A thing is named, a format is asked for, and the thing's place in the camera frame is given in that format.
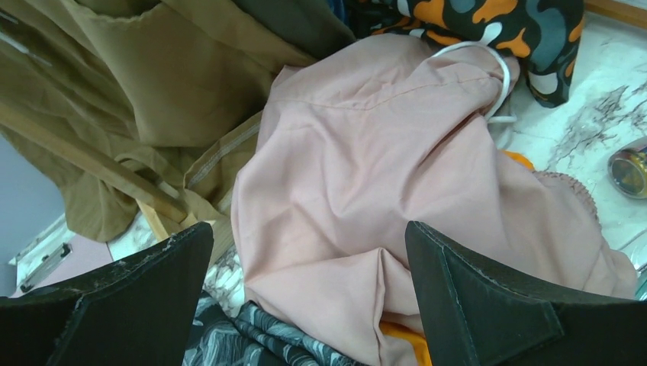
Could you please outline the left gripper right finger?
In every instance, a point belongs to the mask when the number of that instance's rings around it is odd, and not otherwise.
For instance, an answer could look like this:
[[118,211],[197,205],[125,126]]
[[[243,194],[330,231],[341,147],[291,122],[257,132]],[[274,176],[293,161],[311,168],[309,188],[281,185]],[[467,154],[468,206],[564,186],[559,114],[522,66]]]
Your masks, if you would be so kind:
[[434,365],[644,365],[646,304],[525,274],[411,221],[407,258]]

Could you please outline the orange camouflage shorts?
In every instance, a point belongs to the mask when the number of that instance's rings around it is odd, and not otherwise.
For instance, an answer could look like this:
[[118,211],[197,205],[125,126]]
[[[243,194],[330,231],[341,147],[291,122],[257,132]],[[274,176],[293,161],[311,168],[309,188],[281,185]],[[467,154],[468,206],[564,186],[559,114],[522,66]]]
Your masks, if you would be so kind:
[[358,38],[406,34],[438,46],[482,43],[515,56],[544,107],[569,99],[584,27],[584,2],[564,0],[347,1]]

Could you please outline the dark leaf print shorts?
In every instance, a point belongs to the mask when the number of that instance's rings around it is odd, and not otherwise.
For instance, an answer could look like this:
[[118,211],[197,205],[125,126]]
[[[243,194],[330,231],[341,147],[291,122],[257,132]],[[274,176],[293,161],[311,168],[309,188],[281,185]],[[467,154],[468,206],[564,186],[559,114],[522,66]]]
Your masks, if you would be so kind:
[[184,365],[360,365],[335,348],[284,323],[254,302],[228,316],[203,291],[196,307]]

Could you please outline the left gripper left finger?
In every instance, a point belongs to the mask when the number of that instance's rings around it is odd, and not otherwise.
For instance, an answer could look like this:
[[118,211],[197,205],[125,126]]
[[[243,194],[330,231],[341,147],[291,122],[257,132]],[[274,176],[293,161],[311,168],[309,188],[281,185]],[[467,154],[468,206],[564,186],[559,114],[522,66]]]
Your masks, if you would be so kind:
[[197,223],[85,274],[1,299],[3,365],[179,365],[214,236]]

